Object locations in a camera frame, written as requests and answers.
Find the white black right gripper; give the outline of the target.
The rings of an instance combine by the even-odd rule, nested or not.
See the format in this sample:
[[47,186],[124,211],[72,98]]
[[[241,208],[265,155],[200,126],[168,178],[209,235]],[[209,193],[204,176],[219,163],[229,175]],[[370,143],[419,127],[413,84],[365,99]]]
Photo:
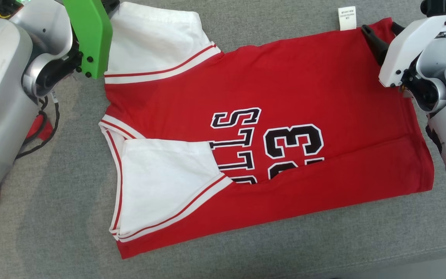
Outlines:
[[368,25],[362,25],[361,31],[377,64],[382,66],[379,73],[380,83],[384,87],[400,86],[402,74],[397,74],[396,71],[408,69],[411,62],[437,35],[446,32],[446,15],[413,21],[407,27],[392,22],[391,32],[395,39],[390,45],[377,37]]

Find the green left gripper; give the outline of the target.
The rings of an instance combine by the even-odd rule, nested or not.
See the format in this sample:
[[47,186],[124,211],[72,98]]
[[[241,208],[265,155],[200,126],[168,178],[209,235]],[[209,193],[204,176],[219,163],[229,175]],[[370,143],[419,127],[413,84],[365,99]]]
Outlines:
[[113,0],[63,0],[82,53],[81,69],[98,79],[107,69],[113,26]]

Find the red white shorts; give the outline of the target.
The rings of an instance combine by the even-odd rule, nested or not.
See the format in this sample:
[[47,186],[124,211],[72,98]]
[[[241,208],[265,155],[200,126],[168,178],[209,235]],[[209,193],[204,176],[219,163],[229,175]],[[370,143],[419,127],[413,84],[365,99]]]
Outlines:
[[33,141],[36,138],[40,138],[42,141],[47,140],[50,138],[52,130],[53,127],[46,113],[39,113],[26,136],[26,141]]

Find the red white basketball jersey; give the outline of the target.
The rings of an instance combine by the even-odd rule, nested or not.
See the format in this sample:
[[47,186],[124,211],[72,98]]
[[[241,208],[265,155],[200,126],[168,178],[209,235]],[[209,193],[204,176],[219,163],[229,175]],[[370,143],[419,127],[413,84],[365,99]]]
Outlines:
[[432,189],[412,101],[379,83],[360,28],[225,53],[193,11],[123,2],[110,21],[99,126],[123,259]]

